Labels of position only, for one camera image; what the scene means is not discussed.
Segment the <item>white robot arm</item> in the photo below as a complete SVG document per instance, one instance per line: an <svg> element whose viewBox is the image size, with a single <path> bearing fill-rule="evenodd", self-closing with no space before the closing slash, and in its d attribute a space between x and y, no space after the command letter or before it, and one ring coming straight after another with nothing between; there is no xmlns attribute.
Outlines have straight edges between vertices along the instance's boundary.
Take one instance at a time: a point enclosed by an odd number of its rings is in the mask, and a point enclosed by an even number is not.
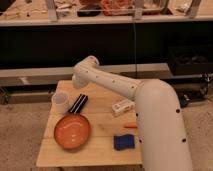
<svg viewBox="0 0 213 171"><path fill-rule="evenodd" d="M75 88L96 83L135 102L145 171L193 171L183 115L174 88L159 79L132 79L98 69L88 56L74 66Z"/></svg>

